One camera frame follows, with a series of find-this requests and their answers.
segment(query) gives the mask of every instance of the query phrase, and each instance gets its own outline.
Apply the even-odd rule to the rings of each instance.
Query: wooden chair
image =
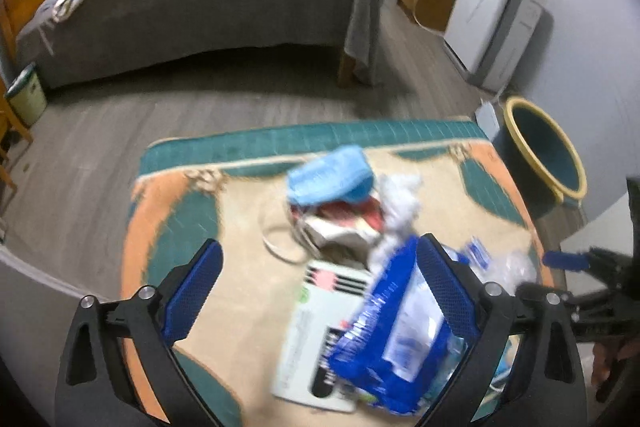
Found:
[[[0,140],[4,137],[4,135],[11,128],[14,128],[20,135],[27,140],[27,142],[33,142],[33,136],[29,132],[29,130],[22,124],[20,119],[15,115],[14,110],[11,109],[9,102],[4,98],[4,92],[6,88],[4,87],[4,82],[2,81],[2,77],[0,76]],[[7,159],[6,152],[0,147],[0,156],[4,160]],[[4,166],[0,164],[0,180],[6,183],[12,190],[17,190],[17,186],[14,181],[11,179],[9,173],[4,169]]]

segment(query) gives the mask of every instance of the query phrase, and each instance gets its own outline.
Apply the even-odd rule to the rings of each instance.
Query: dark green bucket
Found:
[[[524,98],[507,100],[494,147],[533,219],[558,204],[579,206],[587,193],[580,156],[562,128]]]

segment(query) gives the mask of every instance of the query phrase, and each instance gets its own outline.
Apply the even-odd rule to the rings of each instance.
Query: human hand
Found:
[[[640,354],[640,338],[622,344],[611,342],[593,345],[593,372],[591,384],[600,385],[611,374],[611,364],[614,360],[625,360]]]

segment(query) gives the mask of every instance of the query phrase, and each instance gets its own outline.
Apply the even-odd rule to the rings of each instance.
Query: yellow bucket rim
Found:
[[[569,151],[569,154],[574,161],[575,169],[578,172],[577,190],[573,190],[572,188],[567,187],[566,185],[561,183],[553,174],[551,174],[551,172],[549,172],[549,170],[534,154],[529,144],[525,142],[524,136],[522,136],[522,133],[520,133],[520,130],[518,129],[518,126],[516,125],[513,118],[513,109],[516,107],[525,107],[545,120],[545,122],[562,140],[562,143]],[[515,142],[524,159],[526,159],[530,167],[536,172],[538,176],[543,179],[543,181],[546,183],[546,185],[549,186],[549,188],[556,188],[557,190],[562,192],[562,194],[570,198],[574,198],[574,200],[580,201],[585,197],[585,195],[587,194],[587,175],[584,171],[582,160],[580,160],[580,156],[578,156],[578,152],[575,150],[574,144],[571,143],[571,140],[569,140],[569,137],[558,125],[558,122],[556,122],[556,120],[551,118],[544,110],[539,108],[537,105],[529,102],[529,100],[525,100],[520,96],[512,96],[507,100],[504,108],[504,123],[507,126],[509,134],[511,134],[513,141]]]

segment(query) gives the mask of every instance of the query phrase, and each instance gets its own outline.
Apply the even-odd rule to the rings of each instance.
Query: white mini fridge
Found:
[[[545,0],[456,0],[445,49],[470,84],[498,92],[511,80],[544,5]]]

